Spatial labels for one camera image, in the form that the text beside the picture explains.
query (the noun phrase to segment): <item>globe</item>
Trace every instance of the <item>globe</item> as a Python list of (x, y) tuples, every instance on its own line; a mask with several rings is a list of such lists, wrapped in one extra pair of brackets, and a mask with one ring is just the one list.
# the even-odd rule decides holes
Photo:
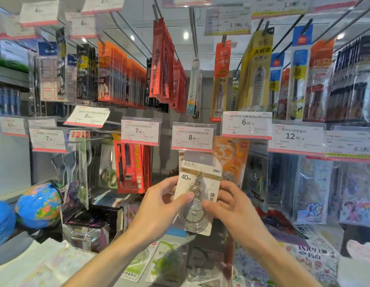
[(13, 208), (0, 201), (0, 245), (11, 236), (15, 229), (16, 215)]
[(60, 220), (62, 201), (51, 183), (31, 187), (16, 203), (19, 222), (28, 228), (41, 229), (55, 225)]

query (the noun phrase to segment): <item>ceiling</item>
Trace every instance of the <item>ceiling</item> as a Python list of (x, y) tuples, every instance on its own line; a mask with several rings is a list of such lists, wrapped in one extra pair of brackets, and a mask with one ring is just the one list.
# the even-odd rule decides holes
[[(9, 11), (13, 14), (19, 14), (21, 5), (23, 2), (36, 2), (45, 0), (0, 0), (0, 7)], [(60, 0), (60, 14), (64, 16), (64, 12), (78, 12), (82, 9), (85, 0)], [(135, 28), (135, 31), (139, 34), (145, 44), (149, 48), (152, 48), (153, 41), (153, 20), (154, 13), (152, 5), (153, 0), (125, 0), (124, 8), (122, 14), (126, 20)], [(349, 23), (352, 19), (358, 16), (362, 11), (370, 7), (370, 0), (365, 0), (360, 4), (355, 10), (346, 16), (339, 24), (337, 24), (333, 29), (331, 29), (322, 39), (330, 38), (333, 36), (340, 28)], [(323, 14), (307, 14), (299, 22), (300, 25), (306, 24), (310, 18), (313, 18), (314, 30), (313, 38), (318, 37), (331, 23), (333, 23), (337, 18), (339, 18), (345, 10), (336, 10), (334, 12), (323, 13)], [(190, 29), (189, 21), (189, 9), (188, 8), (161, 8), (164, 20), (168, 27), (169, 33), (172, 36), (173, 42), (175, 44), (176, 51), (181, 59), (181, 62), (185, 69), (190, 69), (192, 58), (194, 57), (193, 42)], [(195, 18), (197, 25), (197, 41), (198, 41), (198, 53), (201, 62), (202, 70), (213, 70), (214, 69), (214, 57), (216, 43), (221, 42), (222, 37), (217, 36), (204, 36), (204, 24), (205, 24), (206, 8), (196, 8)], [(283, 37), (290, 26), (295, 22), (298, 16), (287, 16), (270, 19), (270, 26), (274, 26), (274, 45)], [(133, 35), (130, 29), (122, 21), (119, 16), (116, 19), (120, 26), (125, 29), (128, 35)], [(100, 16), (101, 27), (106, 33), (108, 33), (116, 42), (125, 47), (135, 58), (137, 58), (142, 63), (146, 63), (146, 57), (141, 54), (141, 52), (131, 43), (116, 27), (113, 23), (109, 14), (101, 14)], [(256, 29), (258, 25), (258, 20), (253, 21), (253, 30)], [(361, 31), (370, 27), (370, 12), (361, 18), (358, 22), (352, 25), (349, 29), (345, 31), (345, 37), (341, 40), (336, 41), (336, 46), (340, 46), (352, 38), (354, 38)], [(183, 33), (188, 32), (189, 38), (185, 40), (183, 38)], [(111, 41), (105, 34), (102, 36), (104, 40)], [(244, 53), (249, 40), (250, 35), (236, 35), (228, 36), (228, 40), (231, 39), (232, 42), (236, 42), (237, 46), (232, 48), (232, 55), (230, 60), (230, 70), (235, 70), (238, 66), (240, 60), (234, 59), (235, 57), (241, 57)], [(283, 42), (278, 46), (275, 52), (280, 52), (286, 47), (288, 43), (291, 42), (292, 33), (290, 33)], [(140, 41), (135, 37), (136, 45), (141, 48), (148, 56), (150, 53), (146, 48), (140, 43)], [(285, 64), (290, 60), (291, 50), (286, 51)]]

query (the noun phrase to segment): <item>ceiling light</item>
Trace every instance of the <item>ceiling light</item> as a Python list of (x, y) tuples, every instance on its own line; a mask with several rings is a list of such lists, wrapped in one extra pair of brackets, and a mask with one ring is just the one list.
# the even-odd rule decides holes
[(343, 39), (344, 38), (344, 36), (345, 36), (345, 34), (344, 33), (340, 33), (337, 37), (336, 37), (336, 39)]

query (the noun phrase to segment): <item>forearm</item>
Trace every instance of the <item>forearm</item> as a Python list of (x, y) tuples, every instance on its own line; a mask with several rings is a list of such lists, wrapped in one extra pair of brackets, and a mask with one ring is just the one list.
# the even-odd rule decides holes
[(271, 239), (258, 243), (249, 254), (266, 270), (279, 287), (321, 287), (321, 284), (278, 242)]
[(113, 286), (144, 247), (144, 244), (137, 241), (132, 232), (127, 231), (90, 260), (63, 287)]

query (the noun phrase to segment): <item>hand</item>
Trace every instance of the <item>hand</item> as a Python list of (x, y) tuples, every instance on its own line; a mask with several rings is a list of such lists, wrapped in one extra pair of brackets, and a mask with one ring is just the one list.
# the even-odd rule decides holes
[(180, 210), (194, 198), (194, 193), (184, 193), (171, 201), (170, 192), (174, 192), (178, 176), (166, 178), (148, 188), (140, 208), (128, 228), (142, 247), (160, 239)]
[(254, 248), (258, 244), (272, 242), (273, 236), (268, 232), (247, 195), (232, 182), (221, 181), (220, 188), (219, 201), (203, 201), (202, 207), (220, 219), (234, 240), (249, 252), (255, 251)]

